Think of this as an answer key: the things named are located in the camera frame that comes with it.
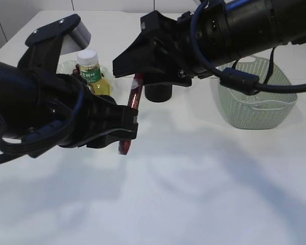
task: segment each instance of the black cylinder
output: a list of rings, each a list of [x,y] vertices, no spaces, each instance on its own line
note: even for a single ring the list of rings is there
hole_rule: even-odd
[[[206,72],[197,61],[190,42],[190,22],[179,31],[177,46],[184,54],[186,73]],[[215,66],[296,42],[306,37],[306,0],[234,0],[210,4],[199,19],[197,42]]]
[[[9,125],[6,137],[25,133],[34,119],[39,89],[28,72],[0,62],[0,114]]]
[[[166,102],[172,97],[172,85],[145,86],[145,97],[152,102]]]

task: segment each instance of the plastic bottle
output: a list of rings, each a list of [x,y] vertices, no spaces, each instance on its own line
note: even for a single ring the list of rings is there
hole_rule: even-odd
[[[97,52],[83,50],[77,54],[77,62],[80,65],[81,76],[87,81],[90,90],[96,95],[110,95],[111,86],[102,77]]]

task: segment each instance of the white table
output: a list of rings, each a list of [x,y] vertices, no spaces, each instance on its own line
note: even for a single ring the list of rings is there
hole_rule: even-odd
[[[34,29],[72,13],[40,12],[0,61],[16,65]],[[77,13],[109,69],[140,31],[141,14]],[[275,61],[306,82],[306,44],[280,47]],[[130,82],[115,84],[121,104]],[[117,144],[57,147],[0,166],[0,245],[306,245],[306,94],[279,128],[243,131],[222,118],[215,89],[206,79],[163,104],[143,97],[127,157]]]

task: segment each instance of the white bottle cap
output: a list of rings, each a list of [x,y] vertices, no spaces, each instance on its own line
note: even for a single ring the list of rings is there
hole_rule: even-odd
[[[83,50],[77,54],[77,62],[81,66],[95,66],[98,64],[98,56],[95,50]]]

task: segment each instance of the green label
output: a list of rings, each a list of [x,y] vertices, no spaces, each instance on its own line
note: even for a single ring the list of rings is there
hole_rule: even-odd
[[[88,83],[96,83],[97,81],[102,79],[101,69],[82,71],[82,77]]]

